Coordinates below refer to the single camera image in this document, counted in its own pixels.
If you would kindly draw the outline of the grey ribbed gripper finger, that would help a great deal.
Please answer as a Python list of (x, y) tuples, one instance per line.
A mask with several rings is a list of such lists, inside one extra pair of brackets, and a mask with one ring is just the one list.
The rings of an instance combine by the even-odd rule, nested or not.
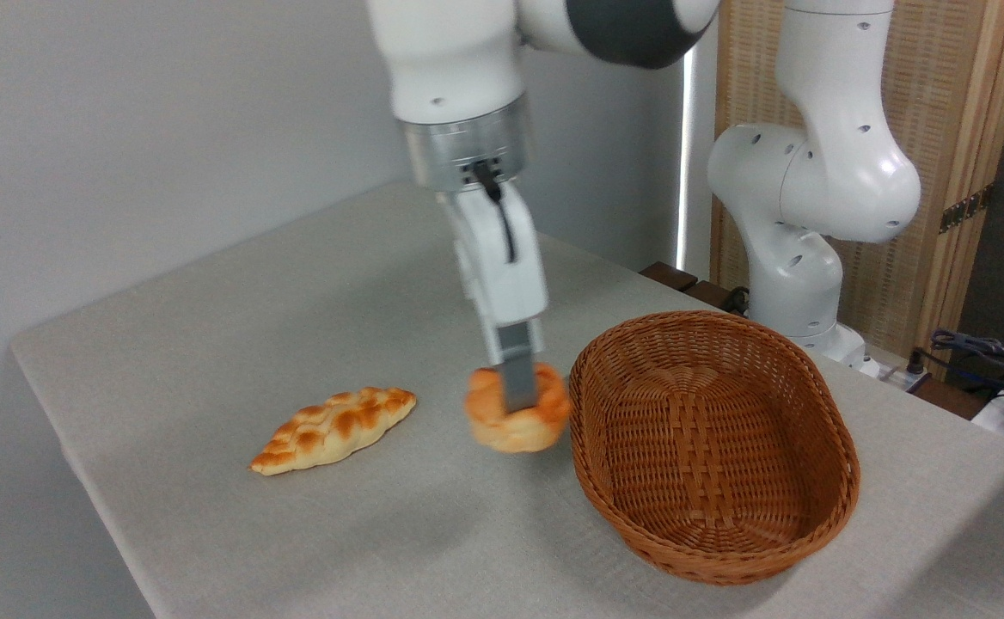
[(535, 380), (535, 357), (544, 350), (540, 318), (499, 326), (481, 318), (487, 345), (487, 360), (502, 381), (503, 402), (507, 413), (532, 408), (538, 401)]

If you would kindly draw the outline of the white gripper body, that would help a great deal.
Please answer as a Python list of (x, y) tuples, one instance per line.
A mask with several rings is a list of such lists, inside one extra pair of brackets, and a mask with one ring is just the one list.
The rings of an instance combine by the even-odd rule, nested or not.
[(444, 208), (456, 235), (464, 290), (480, 321), (509, 326), (544, 312), (547, 286), (529, 208), (514, 184), (505, 181), (501, 189), (499, 205), (475, 188), (447, 193)]

